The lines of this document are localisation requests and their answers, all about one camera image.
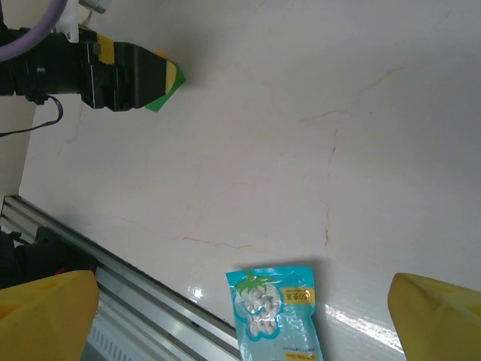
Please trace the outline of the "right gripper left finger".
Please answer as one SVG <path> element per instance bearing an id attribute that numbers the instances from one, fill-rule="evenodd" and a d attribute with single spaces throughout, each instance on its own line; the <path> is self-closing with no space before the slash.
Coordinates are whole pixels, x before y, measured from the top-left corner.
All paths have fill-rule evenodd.
<path id="1" fill-rule="evenodd" d="M 80 361 L 98 302 L 87 270 L 0 290 L 0 361 Z"/>

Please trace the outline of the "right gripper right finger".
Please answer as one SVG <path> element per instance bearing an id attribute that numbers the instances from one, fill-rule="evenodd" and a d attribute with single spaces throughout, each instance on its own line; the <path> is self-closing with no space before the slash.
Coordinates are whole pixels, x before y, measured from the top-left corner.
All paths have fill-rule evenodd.
<path id="1" fill-rule="evenodd" d="M 481 292 L 397 273 L 388 308 L 407 361 L 481 361 Z"/>

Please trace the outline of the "blue snack bag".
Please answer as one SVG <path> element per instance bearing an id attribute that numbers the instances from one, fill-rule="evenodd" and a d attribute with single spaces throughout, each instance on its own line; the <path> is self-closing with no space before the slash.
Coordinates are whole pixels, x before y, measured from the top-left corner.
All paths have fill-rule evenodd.
<path id="1" fill-rule="evenodd" d="M 241 361 L 324 361 L 312 268 L 255 268 L 226 278 Z"/>

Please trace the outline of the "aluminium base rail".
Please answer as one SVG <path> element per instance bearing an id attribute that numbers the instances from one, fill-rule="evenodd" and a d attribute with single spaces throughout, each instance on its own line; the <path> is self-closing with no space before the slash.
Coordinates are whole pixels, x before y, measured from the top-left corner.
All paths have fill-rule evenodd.
<path id="1" fill-rule="evenodd" d="M 116 240 L 128 240 L 127 222 L 98 215 L 62 214 L 19 196 L 3 200 L 0 225 L 32 243 L 50 231 L 98 263 L 100 301 L 95 318 L 165 361 L 241 361 L 234 329 L 218 317 L 152 279 L 117 255 Z"/>

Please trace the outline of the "green lego brick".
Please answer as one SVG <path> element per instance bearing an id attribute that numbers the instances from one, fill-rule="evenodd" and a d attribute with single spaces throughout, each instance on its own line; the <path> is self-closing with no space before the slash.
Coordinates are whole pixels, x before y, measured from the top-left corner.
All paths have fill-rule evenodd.
<path id="1" fill-rule="evenodd" d="M 186 78 L 177 63 L 167 61 L 166 65 L 166 94 L 149 103 L 145 108 L 149 111 L 158 112 L 165 103 L 172 97 L 172 95 L 180 88 L 185 82 Z"/>

